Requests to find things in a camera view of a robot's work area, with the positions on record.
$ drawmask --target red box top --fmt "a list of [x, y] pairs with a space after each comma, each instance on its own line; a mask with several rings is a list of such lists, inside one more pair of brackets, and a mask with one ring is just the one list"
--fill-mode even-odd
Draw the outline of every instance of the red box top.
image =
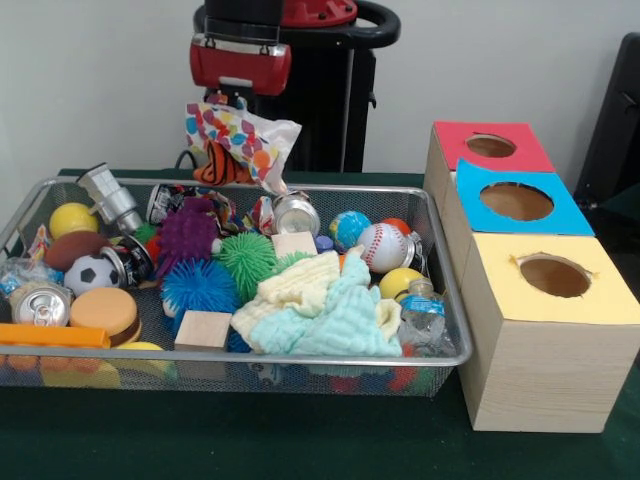
[[449, 170], [458, 160], [502, 172], [555, 172], [553, 164], [526, 123], [435, 122]]

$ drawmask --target table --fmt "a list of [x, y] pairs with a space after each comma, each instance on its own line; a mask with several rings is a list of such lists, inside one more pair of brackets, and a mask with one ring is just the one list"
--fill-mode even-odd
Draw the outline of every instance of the table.
[[[189, 178], [173, 170], [115, 173]], [[286, 179], [421, 186], [421, 177]], [[0, 399], [3, 479], [589, 480], [640, 472], [637, 368], [602, 435], [473, 432], [456, 373], [433, 400], [27, 388], [3, 388]]]

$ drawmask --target black handle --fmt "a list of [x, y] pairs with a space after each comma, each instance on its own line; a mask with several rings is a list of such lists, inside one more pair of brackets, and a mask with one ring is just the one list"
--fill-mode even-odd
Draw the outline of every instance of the black handle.
[[280, 41], [292, 47], [371, 49], [387, 47], [400, 37], [400, 18], [382, 5], [358, 1], [358, 18], [373, 27], [281, 28]]

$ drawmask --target blue washcloth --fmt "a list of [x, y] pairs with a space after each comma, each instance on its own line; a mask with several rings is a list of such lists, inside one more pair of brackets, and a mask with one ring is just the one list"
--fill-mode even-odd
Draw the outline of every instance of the blue washcloth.
[[387, 340], [377, 324], [380, 290], [369, 290], [370, 281], [360, 252], [350, 252], [319, 316], [305, 317], [292, 308], [279, 310], [255, 326], [251, 342], [270, 354], [401, 356], [397, 336]]

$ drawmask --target metal mesh basket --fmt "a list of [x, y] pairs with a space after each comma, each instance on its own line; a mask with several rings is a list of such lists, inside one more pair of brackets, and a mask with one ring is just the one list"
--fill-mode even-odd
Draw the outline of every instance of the metal mesh basket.
[[[21, 255], [40, 224], [66, 202], [90, 205], [85, 191], [70, 178], [48, 180], [27, 196], [0, 234], [0, 246]], [[139, 205], [141, 215], [153, 186], [168, 181], [120, 180]], [[424, 191], [400, 187], [297, 185], [305, 190], [326, 223], [345, 210], [358, 210], [372, 221], [404, 219], [423, 240], [432, 280], [445, 291], [446, 327], [454, 351], [432, 358], [271, 356], [173, 351], [156, 289], [132, 290], [143, 330], [140, 341], [165, 351], [34, 348], [0, 345], [0, 385], [189, 390], [224, 392], [289, 392], [357, 395], [433, 396], [453, 367], [471, 354], [466, 317], [435, 204]], [[262, 192], [229, 186], [218, 189], [248, 211]], [[107, 234], [117, 232], [102, 226]], [[0, 301], [0, 319], [11, 312]]]

